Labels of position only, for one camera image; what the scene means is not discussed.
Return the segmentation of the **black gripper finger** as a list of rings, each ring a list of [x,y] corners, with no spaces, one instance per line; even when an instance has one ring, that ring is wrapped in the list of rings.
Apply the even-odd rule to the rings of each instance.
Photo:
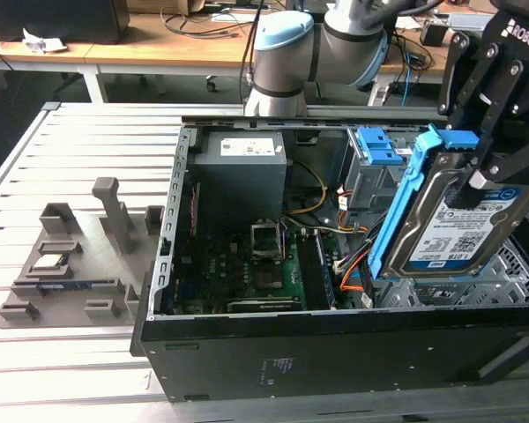
[[[479,142],[456,188],[456,206],[473,208],[487,183],[529,186],[529,66],[479,61],[458,92],[456,127]]]
[[[473,33],[451,36],[437,113],[447,117],[450,129],[475,130],[484,107],[479,96],[499,64],[499,43],[485,42]]]

